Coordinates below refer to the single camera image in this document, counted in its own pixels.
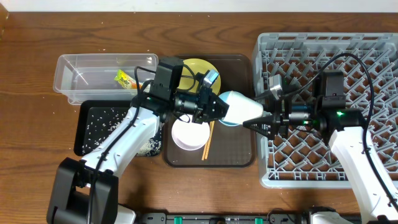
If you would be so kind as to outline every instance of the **wooden table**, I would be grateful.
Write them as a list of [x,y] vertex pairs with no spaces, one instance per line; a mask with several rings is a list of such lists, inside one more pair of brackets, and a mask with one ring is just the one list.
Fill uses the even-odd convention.
[[[55,171],[74,156],[78,106],[53,91],[61,54],[241,53],[263,32],[398,32],[398,14],[10,13],[0,41],[0,222],[45,223]],[[119,202],[142,212],[266,214],[331,206],[358,213],[352,190],[265,189],[245,169],[174,169],[135,158]]]

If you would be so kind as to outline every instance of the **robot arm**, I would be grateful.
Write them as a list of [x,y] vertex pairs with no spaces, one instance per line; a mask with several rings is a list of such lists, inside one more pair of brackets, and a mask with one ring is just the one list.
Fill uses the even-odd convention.
[[[95,169],[101,153],[127,128],[136,110],[137,108],[131,107],[119,127],[100,146],[81,158],[83,161],[86,161],[85,165],[87,167]],[[116,177],[121,177],[125,168],[140,148],[145,142],[155,136],[159,130],[159,123],[159,117],[154,115],[153,111],[141,108],[134,126],[130,127],[111,148],[106,155],[106,160],[102,162],[99,171],[110,170]]]
[[[155,136],[160,123],[166,122],[171,113],[177,116],[192,114],[194,123],[210,122],[223,118],[228,110],[228,105],[210,88],[218,73],[193,74],[195,82],[200,83],[199,88],[196,93],[188,93],[177,89],[182,68],[183,62],[179,58],[163,58],[149,93],[143,92],[133,98],[127,116],[102,145],[80,161],[66,158],[59,165],[47,210],[47,223],[86,223],[90,213],[89,198],[76,191],[77,187],[84,186],[95,189],[91,204],[92,222],[133,223],[135,213],[118,205],[119,177],[141,146]],[[131,126],[137,106],[140,107],[139,113]],[[96,170],[106,150],[108,153]]]
[[[310,126],[320,132],[332,153],[343,166],[353,188],[361,211],[362,223],[377,221],[379,218],[398,220],[398,213],[391,205],[381,182],[376,177],[363,146],[365,119],[360,110],[345,108],[343,73],[337,70],[325,71],[313,84],[315,103],[293,103],[281,97],[284,83],[280,75],[269,80],[270,90],[257,96],[268,100],[267,109],[271,115],[245,121],[243,126],[252,129],[268,139],[276,134],[287,137],[289,126]],[[398,191],[371,144],[367,141],[377,173],[394,199]],[[310,223],[347,223],[335,212],[317,212],[310,216]]]
[[[389,199],[363,153],[362,133],[362,127],[347,127],[344,128],[344,131],[336,130],[329,141],[330,149],[343,166],[353,188],[361,211],[362,223],[376,221],[377,217],[381,215],[386,216],[388,220],[398,220],[398,213],[393,206],[389,205]],[[372,142],[369,133],[367,138],[367,142]],[[398,196],[397,189],[382,165],[373,144],[369,144],[369,146],[377,171],[396,198]]]

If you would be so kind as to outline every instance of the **white cup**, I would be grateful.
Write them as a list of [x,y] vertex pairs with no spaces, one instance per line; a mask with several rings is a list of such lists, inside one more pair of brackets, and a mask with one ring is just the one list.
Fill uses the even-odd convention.
[[172,127],[172,138],[174,143],[188,151],[203,147],[210,136],[210,128],[207,123],[196,124],[192,122],[192,115],[183,115],[176,120]]
[[224,102],[229,105],[223,121],[234,124],[243,124],[244,121],[259,118],[264,112],[262,105],[242,93],[236,91],[227,92]]

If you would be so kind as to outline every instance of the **clear plastic container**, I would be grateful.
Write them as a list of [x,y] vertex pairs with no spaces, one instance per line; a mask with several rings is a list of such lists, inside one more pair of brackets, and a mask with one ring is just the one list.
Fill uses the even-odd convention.
[[[72,105],[80,105],[86,100],[130,100],[137,91],[125,90],[114,80],[118,70],[134,77],[136,66],[155,71],[158,61],[155,54],[61,55],[53,89],[67,96]],[[155,74],[142,70],[137,74],[140,82],[155,77]]]

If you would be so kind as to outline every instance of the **chopsticks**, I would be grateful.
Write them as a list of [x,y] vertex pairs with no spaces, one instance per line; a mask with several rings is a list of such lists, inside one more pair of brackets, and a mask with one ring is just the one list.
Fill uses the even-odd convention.
[[203,155],[201,157],[202,160],[207,159],[207,156],[209,155],[209,149],[210,149],[210,144],[211,144],[211,136],[213,135],[213,129],[214,129],[214,121],[210,122],[210,136],[209,140],[207,140],[205,144],[205,149],[203,150]]

